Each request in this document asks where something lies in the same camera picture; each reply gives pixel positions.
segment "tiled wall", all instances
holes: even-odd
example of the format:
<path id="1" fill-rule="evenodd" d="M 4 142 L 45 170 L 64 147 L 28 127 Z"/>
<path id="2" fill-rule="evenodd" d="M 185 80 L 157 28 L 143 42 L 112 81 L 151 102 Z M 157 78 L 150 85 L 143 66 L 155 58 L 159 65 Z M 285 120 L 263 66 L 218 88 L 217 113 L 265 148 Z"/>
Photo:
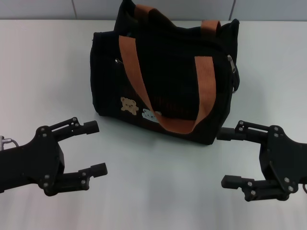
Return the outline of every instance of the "tiled wall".
<path id="1" fill-rule="evenodd" d="M 172 20 L 307 21 L 307 0 L 134 0 Z M 0 0 L 0 19 L 116 19 L 121 0 Z"/>

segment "cable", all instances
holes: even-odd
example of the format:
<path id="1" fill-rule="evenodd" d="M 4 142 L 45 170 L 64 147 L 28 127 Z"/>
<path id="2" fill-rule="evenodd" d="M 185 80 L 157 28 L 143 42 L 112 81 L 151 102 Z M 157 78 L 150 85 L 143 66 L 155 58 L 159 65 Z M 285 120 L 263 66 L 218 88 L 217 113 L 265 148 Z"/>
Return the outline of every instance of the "cable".
<path id="1" fill-rule="evenodd" d="M 16 145 L 16 147 L 19 147 L 19 145 L 18 145 L 18 143 L 17 143 L 16 140 L 13 140 L 13 139 L 12 139 L 12 142 Z"/>
<path id="2" fill-rule="evenodd" d="M 303 184 L 303 190 L 307 193 L 306 184 Z"/>

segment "brown strap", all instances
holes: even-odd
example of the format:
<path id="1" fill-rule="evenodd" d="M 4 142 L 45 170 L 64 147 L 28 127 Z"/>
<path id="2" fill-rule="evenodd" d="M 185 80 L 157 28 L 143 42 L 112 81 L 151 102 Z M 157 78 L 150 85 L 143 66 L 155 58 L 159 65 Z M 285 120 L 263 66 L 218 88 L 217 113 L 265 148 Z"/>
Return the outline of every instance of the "brown strap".
<path id="1" fill-rule="evenodd" d="M 201 34 L 202 35 L 214 35 L 216 31 L 221 27 L 220 21 L 202 21 L 201 22 Z"/>
<path id="2" fill-rule="evenodd" d="M 134 9 L 134 17 L 137 20 L 143 20 L 145 23 L 148 23 L 148 14 L 152 9 L 154 8 L 137 4 Z"/>
<path id="3" fill-rule="evenodd" d="M 151 12 L 150 23 L 154 23 L 163 27 L 176 27 L 166 16 L 164 16 L 164 14 L 160 13 L 156 8 L 150 6 L 139 4 L 136 5 L 134 9 L 134 18 L 147 24 L 149 20 L 149 12 Z"/>
<path id="4" fill-rule="evenodd" d="M 165 130 L 179 134 L 191 133 L 194 127 L 212 110 L 216 97 L 215 75 L 212 57 L 195 57 L 200 105 L 197 118 L 195 121 L 193 121 L 172 119 L 163 117 L 156 113 L 152 108 L 143 82 L 136 50 L 135 38 L 119 36 L 119 49 L 127 77 L 132 87 L 146 104 L 146 106 L 152 111 L 153 114 L 155 114 L 159 124 Z"/>

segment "zipper pull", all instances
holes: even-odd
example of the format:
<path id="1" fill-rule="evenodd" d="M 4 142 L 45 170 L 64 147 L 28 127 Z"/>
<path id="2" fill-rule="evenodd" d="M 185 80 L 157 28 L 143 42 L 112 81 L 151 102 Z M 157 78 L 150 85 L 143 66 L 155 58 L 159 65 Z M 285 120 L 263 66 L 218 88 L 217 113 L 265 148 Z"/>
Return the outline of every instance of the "zipper pull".
<path id="1" fill-rule="evenodd" d="M 115 62 L 123 64 L 118 58 L 115 59 Z"/>
<path id="2" fill-rule="evenodd" d="M 232 60 L 232 57 L 230 55 L 227 55 L 227 58 L 228 58 L 228 61 L 230 61 L 232 72 L 235 73 L 236 67 L 235 67 L 234 61 Z"/>

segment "white table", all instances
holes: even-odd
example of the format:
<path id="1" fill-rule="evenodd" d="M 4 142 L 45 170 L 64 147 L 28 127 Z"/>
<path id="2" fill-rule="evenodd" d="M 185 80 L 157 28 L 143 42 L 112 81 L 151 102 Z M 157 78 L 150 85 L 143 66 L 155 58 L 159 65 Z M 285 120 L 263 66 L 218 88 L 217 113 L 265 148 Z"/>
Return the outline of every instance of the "white table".
<path id="1" fill-rule="evenodd" d="M 36 184 L 0 194 L 2 230 L 259 230 L 307 228 L 307 195 L 246 202 L 221 187 L 225 174 L 263 179 L 260 145 L 204 147 L 105 117 L 93 106 L 89 56 L 94 32 L 114 21 L 0 21 L 0 135 L 23 145 L 42 125 L 73 116 L 100 133 L 60 143 L 65 172 L 106 162 L 90 190 L 47 197 Z M 175 22 L 184 27 L 200 22 Z M 307 23 L 241 22 L 241 84 L 226 127 L 242 119 L 280 125 L 307 142 Z"/>

